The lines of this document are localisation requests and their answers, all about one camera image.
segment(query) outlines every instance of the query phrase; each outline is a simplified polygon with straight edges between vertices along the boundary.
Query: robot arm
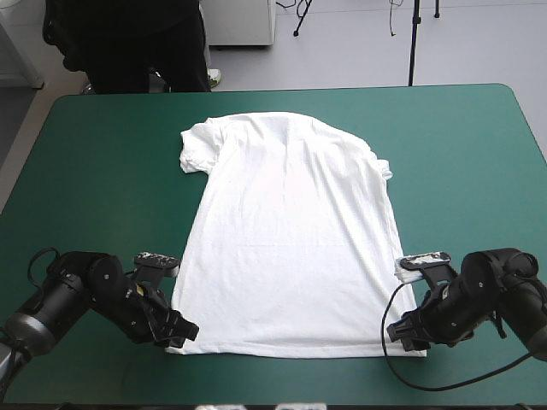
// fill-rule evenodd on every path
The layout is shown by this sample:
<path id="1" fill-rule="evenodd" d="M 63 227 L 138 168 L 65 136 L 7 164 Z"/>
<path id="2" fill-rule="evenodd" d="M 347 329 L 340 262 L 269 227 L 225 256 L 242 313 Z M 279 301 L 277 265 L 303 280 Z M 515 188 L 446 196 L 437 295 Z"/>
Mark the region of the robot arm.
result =
<path id="1" fill-rule="evenodd" d="M 447 254 L 433 253 L 402 258 L 397 270 L 400 278 L 424 278 L 430 288 L 416 310 L 387 327 L 405 350 L 452 347 L 487 319 L 505 337 L 503 319 L 535 358 L 547 360 L 547 289 L 534 256 L 518 249 L 474 252 L 457 275 Z"/>
<path id="2" fill-rule="evenodd" d="M 56 252 L 38 291 L 5 324 L 2 390 L 33 356 L 49 353 L 89 308 L 135 343 L 181 348 L 186 339 L 195 340 L 199 328 L 170 308 L 158 288 L 164 277 L 177 275 L 179 260 L 143 252 L 134 262 L 135 270 L 126 275 L 112 255 Z"/>

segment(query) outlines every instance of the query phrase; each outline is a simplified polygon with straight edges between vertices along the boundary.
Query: black cable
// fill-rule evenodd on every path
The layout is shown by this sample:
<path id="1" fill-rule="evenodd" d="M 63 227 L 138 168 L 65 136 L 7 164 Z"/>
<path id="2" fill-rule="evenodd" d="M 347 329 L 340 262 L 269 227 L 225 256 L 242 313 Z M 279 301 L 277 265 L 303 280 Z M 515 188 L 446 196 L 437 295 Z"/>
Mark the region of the black cable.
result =
<path id="1" fill-rule="evenodd" d="M 36 303 L 36 305 L 34 306 L 33 310 L 36 311 L 40 308 L 40 306 L 42 306 L 42 301 L 44 300 L 44 288 L 42 287 L 41 284 L 38 284 L 38 282 L 36 282 L 36 280 L 34 280 L 34 277 L 32 275 L 32 265 L 34 265 L 34 262 L 37 261 L 39 258 L 41 258 L 42 256 L 44 256 L 45 254 L 48 254 L 49 252 L 55 252 L 55 261 L 57 259 L 59 259 L 59 257 L 61 256 L 59 254 L 59 251 L 55 248 L 44 248 L 42 250 L 39 250 L 32 258 L 31 260 L 28 262 L 28 268 L 26 270 L 26 278 L 28 279 L 28 281 L 36 288 L 38 289 L 38 292 L 40 292 L 40 298 L 38 299 L 38 302 Z"/>
<path id="2" fill-rule="evenodd" d="M 297 5 L 297 0 L 294 0 L 293 4 L 282 4 L 280 2 L 275 2 L 278 6 L 281 6 L 283 9 L 290 9 L 291 7 L 294 7 Z"/>
<path id="3" fill-rule="evenodd" d="M 403 5 L 404 0 L 401 0 L 400 3 L 397 3 L 395 0 L 389 0 L 390 2 L 390 32 L 391 36 L 395 36 L 395 33 L 393 32 L 393 26 L 391 24 L 391 21 L 393 20 L 393 6 L 401 7 Z"/>
<path id="4" fill-rule="evenodd" d="M 300 1 L 298 2 L 298 5 L 297 5 L 297 17 L 298 17 L 299 19 L 302 19 L 302 16 L 303 16 L 303 15 L 300 14 L 300 6 L 301 6 L 303 3 L 306 3 L 306 7 L 308 7 L 309 4 L 311 3 L 311 0 L 300 0 Z"/>
<path id="5" fill-rule="evenodd" d="M 418 389 L 418 390 L 422 390 L 422 391 L 445 391 L 445 390 L 452 390 L 452 389 L 457 389 L 458 387 L 463 387 L 463 386 L 467 386 L 469 384 L 473 384 L 473 383 L 477 383 L 481 380 L 484 380 L 486 378 L 491 378 L 492 376 L 496 376 L 497 374 L 499 373 L 502 373 L 502 372 L 505 372 L 517 365 L 519 365 L 520 363 L 522 363 L 524 360 L 526 359 L 529 359 L 530 357 L 532 357 L 532 354 L 531 353 L 527 353 L 527 354 L 524 354 L 523 356 L 521 356 L 520 358 L 518 358 L 517 360 L 509 363 L 508 365 L 504 366 L 504 367 L 500 367 L 499 369 L 496 369 L 492 372 L 488 372 L 486 374 L 483 374 L 482 376 L 478 376 L 476 378 L 470 378 L 469 380 L 466 380 L 464 382 L 460 382 L 460 383 L 455 383 L 455 384 L 449 384 L 447 386 L 440 386 L 440 387 L 426 387 L 426 386 L 420 386 L 419 384 L 414 384 L 414 383 L 411 383 L 409 382 L 408 380 L 406 380 L 403 376 L 401 376 L 397 370 L 395 370 L 395 367 L 393 366 L 393 364 L 391 363 L 391 358 L 390 356 L 387 354 L 387 348 L 385 346 L 385 336 L 384 336 L 384 328 L 385 328 L 385 318 L 387 317 L 387 314 L 390 310 L 390 307 L 391 307 L 391 304 L 393 303 L 393 300 L 395 299 L 395 295 L 398 293 L 399 290 L 401 290 L 403 288 L 403 286 L 406 285 L 406 284 L 400 284 L 396 289 L 395 291 L 393 292 L 393 294 L 391 295 L 391 299 L 390 301 L 387 303 L 387 307 L 385 308 L 385 312 L 384 312 L 384 316 L 382 317 L 382 325 L 381 325 L 381 329 L 380 329 L 380 333 L 381 333 L 381 337 L 382 337 L 382 349 L 384 350 L 384 357 L 385 357 L 385 361 L 387 363 L 387 365 L 390 367 L 391 371 L 393 372 L 393 374 L 401 381 L 403 382 L 404 384 L 406 384 L 407 386 L 413 388 L 413 389 Z"/>

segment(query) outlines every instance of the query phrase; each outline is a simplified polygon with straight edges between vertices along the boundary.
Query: tripod leg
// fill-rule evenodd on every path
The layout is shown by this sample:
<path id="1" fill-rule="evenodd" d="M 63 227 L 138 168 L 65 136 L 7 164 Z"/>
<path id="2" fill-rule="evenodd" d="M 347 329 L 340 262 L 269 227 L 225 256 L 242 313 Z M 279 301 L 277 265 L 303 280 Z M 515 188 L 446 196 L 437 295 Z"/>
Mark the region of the tripod leg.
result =
<path id="1" fill-rule="evenodd" d="M 414 64 L 416 54 L 416 36 L 418 34 L 418 25 L 420 18 L 420 0 L 414 0 L 414 14 L 412 16 L 412 45 L 410 46 L 410 69 L 409 69 L 409 87 L 414 83 Z"/>
<path id="2" fill-rule="evenodd" d="M 309 6 L 311 6 L 311 2 L 312 0 L 304 0 L 306 2 L 306 9 L 304 10 L 304 14 L 302 15 L 302 17 L 300 17 L 300 21 L 298 22 L 298 27 L 297 29 L 292 33 L 292 35 L 294 37 L 298 37 L 298 31 L 300 30 L 300 26 L 302 25 L 303 21 L 304 21 L 304 18 L 306 17 L 306 15 L 308 14 L 308 9 L 309 9 Z"/>

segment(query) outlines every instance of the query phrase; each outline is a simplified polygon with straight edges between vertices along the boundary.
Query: white box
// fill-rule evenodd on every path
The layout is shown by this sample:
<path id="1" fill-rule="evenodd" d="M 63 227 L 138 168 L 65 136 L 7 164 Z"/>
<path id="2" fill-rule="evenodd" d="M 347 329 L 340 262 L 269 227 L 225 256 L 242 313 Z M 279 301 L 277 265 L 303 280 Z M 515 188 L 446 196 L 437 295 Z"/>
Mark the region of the white box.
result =
<path id="1" fill-rule="evenodd" d="M 209 45 L 272 45 L 275 0 L 202 0 Z"/>

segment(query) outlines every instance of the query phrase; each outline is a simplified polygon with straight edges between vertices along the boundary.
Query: white t-shirt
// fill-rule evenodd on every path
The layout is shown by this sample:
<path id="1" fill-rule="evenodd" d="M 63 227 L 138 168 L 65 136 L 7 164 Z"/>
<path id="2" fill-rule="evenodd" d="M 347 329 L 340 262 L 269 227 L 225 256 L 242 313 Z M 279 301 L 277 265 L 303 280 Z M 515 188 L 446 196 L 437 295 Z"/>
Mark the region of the white t-shirt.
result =
<path id="1" fill-rule="evenodd" d="M 168 351 L 382 355 L 380 321 L 403 255 L 389 163 L 360 138 L 300 114 L 208 119 L 182 138 L 182 169 L 209 182 L 173 307 L 200 331 Z M 407 286 L 386 325 L 414 308 Z M 386 341 L 390 354 L 405 354 Z"/>

